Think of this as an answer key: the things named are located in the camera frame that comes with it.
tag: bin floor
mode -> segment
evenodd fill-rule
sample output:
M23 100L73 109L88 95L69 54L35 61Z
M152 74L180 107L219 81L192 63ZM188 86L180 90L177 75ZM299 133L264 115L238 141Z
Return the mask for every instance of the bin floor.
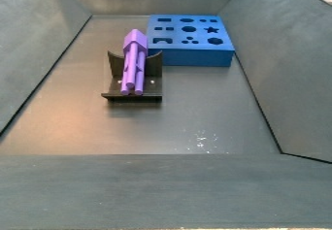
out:
M0 154L279 154L238 59L164 67L164 101L110 104L106 52L148 16L96 16L0 140Z

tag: black stand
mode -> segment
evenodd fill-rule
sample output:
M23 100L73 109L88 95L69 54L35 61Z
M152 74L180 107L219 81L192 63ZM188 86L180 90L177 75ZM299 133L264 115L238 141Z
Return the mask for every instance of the black stand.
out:
M109 93L102 97L112 102L161 102L163 101L163 52L151 56L145 61L145 86L144 95L121 94L121 83L124 75L125 57L113 54L110 51L109 64L112 71L112 81Z

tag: purple toy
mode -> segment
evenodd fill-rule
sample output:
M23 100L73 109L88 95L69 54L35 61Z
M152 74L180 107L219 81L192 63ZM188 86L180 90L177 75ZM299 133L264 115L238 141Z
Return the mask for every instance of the purple toy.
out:
M134 29L125 38L125 67L121 85L121 94L129 95L130 89L136 88L136 94L144 94L145 65L148 56L148 37Z

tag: foam block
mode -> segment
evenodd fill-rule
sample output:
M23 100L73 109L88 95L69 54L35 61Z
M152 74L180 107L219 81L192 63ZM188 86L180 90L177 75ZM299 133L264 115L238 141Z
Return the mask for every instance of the foam block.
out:
M235 53L219 16L151 16L148 46L149 55L164 51L165 65L228 67Z

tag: rectangular hole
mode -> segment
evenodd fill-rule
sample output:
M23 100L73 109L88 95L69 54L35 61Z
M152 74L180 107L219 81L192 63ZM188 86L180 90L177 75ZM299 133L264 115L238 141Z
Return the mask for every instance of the rectangular hole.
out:
M173 44L173 39L172 38L153 38L153 43L157 44L163 42L163 44Z
M168 18L168 17L161 17L161 18L159 19L159 21L160 21L160 22L171 22L172 19Z

